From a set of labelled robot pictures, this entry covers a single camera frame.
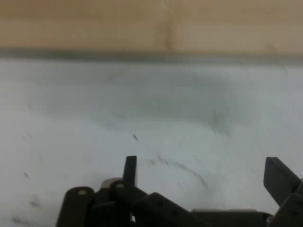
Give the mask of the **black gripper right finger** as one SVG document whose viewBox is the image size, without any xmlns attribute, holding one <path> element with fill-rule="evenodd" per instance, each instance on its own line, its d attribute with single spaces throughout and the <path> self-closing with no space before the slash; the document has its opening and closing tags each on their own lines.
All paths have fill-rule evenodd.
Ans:
<svg viewBox="0 0 303 227">
<path fill-rule="evenodd" d="M 268 219 L 269 227 L 301 227 L 303 225 L 303 180 L 279 158 L 267 157 L 263 184 L 278 211 Z"/>
</svg>

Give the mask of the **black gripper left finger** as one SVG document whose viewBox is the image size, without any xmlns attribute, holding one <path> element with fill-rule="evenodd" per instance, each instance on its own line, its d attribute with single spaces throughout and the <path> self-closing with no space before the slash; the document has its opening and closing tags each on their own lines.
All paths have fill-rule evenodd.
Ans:
<svg viewBox="0 0 303 227">
<path fill-rule="evenodd" d="M 135 186 L 137 157 L 127 156 L 122 179 L 95 192 L 69 189 L 56 222 L 58 227 L 206 227 L 194 216 L 158 193 Z"/>
</svg>

